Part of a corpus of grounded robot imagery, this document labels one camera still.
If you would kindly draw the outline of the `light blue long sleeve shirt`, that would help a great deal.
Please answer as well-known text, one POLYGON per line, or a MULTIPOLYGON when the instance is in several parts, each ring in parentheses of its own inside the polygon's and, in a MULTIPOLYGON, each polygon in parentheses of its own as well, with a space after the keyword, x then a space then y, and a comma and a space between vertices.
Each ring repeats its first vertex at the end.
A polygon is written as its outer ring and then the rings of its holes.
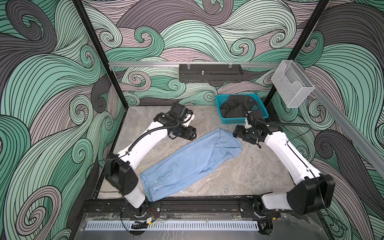
POLYGON ((217 128, 144 170, 140 178, 145 194, 150 202, 174 195, 241 152, 242 143, 217 128))

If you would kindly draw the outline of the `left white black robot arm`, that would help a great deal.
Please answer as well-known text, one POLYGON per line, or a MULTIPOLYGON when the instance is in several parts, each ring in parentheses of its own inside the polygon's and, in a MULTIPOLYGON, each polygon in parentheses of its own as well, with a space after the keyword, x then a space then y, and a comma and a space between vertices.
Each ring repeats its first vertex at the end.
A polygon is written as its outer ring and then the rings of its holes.
POLYGON ((117 154, 108 154, 105 158, 105 179, 115 187, 122 197, 135 209, 146 207, 146 196, 138 186, 139 177, 135 170, 140 161, 162 139, 182 138, 189 141, 197 137, 196 128, 190 126, 194 119, 191 110, 175 117, 168 113, 160 113, 146 131, 132 144, 117 154))

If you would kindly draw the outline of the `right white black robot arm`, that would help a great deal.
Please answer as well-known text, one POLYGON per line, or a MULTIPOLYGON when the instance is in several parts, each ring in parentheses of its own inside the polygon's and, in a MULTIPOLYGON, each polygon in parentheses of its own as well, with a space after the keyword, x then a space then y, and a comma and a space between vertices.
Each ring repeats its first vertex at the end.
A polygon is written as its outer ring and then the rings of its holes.
POLYGON ((322 174, 309 163, 278 127, 237 125, 233 136, 253 145, 265 143, 286 167, 295 184, 286 193, 261 195, 255 206, 258 215, 267 215, 278 210, 305 215, 331 205, 335 180, 330 175, 322 174))

